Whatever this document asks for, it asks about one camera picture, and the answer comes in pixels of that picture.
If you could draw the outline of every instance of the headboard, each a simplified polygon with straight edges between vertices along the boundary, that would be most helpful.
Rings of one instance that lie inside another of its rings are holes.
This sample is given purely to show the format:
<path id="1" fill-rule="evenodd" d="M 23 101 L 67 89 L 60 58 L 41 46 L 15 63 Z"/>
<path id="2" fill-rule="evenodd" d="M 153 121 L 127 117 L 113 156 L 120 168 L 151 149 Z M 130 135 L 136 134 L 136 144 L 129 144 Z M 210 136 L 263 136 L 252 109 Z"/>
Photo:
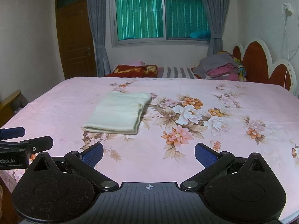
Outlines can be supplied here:
<path id="1" fill-rule="evenodd" d="M 292 94 L 297 89 L 297 79 L 293 66 L 286 59 L 279 59 L 274 64 L 270 51 L 259 38 L 251 40 L 245 49 L 239 43 L 235 44 L 233 56 L 242 61 L 246 70 L 246 79 L 250 82 L 276 84 L 284 86 L 286 70 L 286 86 Z"/>

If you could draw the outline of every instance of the wooden furniture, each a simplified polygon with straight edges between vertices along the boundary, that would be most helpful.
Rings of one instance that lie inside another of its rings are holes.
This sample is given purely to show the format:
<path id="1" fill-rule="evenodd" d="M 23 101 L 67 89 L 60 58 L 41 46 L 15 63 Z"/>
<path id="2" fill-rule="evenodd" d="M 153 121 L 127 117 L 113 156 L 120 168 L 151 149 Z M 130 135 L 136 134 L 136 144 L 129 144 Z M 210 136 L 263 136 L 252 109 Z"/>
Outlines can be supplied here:
<path id="1" fill-rule="evenodd" d="M 14 93 L 5 98 L 0 102 L 0 128 L 8 122 L 13 116 L 14 112 L 11 108 L 12 102 L 20 96 L 21 91 L 16 90 Z M 11 193 L 4 184 L 3 180 L 0 178 L 0 185 L 3 189 L 2 196 L 2 216 L 0 218 L 0 224 L 16 224 L 20 221 L 20 217 L 15 212 L 12 202 Z"/>
<path id="2" fill-rule="evenodd" d="M 247 81 L 276 84 L 285 87 L 292 94 L 296 93 L 297 79 L 292 64 L 286 59 L 273 63 L 270 51 L 261 39 L 249 41 L 245 49 L 240 43 L 235 44 L 233 56 L 242 61 Z"/>
<path id="3" fill-rule="evenodd" d="M 8 190 L 1 178 L 0 185 L 3 189 L 2 216 L 0 218 L 0 224 L 17 224 L 21 219 L 13 208 L 11 192 Z"/>
<path id="4" fill-rule="evenodd" d="M 20 94 L 21 91 L 16 90 L 0 102 L 0 128 L 14 116 L 14 112 L 10 105 L 18 96 L 20 96 Z"/>

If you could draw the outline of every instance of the striped pillow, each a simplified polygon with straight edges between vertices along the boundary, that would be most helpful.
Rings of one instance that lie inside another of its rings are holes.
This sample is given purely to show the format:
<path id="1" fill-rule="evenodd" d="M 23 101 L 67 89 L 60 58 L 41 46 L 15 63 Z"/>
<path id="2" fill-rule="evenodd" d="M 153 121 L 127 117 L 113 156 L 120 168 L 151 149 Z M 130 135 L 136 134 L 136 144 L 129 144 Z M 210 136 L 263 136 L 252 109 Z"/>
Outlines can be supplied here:
<path id="1" fill-rule="evenodd" d="M 191 78 L 197 79 L 187 67 L 159 67 L 157 78 Z"/>

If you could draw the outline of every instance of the door handle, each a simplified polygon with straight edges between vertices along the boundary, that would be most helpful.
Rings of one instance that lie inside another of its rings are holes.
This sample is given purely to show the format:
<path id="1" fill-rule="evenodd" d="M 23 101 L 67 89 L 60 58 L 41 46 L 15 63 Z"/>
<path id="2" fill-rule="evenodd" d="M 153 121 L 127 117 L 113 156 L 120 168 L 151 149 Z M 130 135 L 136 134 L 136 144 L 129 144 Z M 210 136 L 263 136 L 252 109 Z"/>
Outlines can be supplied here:
<path id="1" fill-rule="evenodd" d="M 87 46 L 87 50 L 84 50 L 83 53 L 88 53 L 88 56 L 92 56 L 90 46 Z"/>

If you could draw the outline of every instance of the green curtain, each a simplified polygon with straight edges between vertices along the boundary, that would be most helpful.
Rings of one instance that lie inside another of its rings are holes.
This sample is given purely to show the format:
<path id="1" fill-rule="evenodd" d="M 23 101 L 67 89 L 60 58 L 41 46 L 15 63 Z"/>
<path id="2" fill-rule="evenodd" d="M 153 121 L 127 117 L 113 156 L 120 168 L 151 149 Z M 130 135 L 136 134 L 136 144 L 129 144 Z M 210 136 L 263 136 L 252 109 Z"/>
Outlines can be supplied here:
<path id="1" fill-rule="evenodd" d="M 189 37 L 209 31 L 201 0 L 165 0 L 168 38 Z"/>
<path id="2" fill-rule="evenodd" d="M 118 40 L 163 37 L 162 0 L 115 0 Z"/>

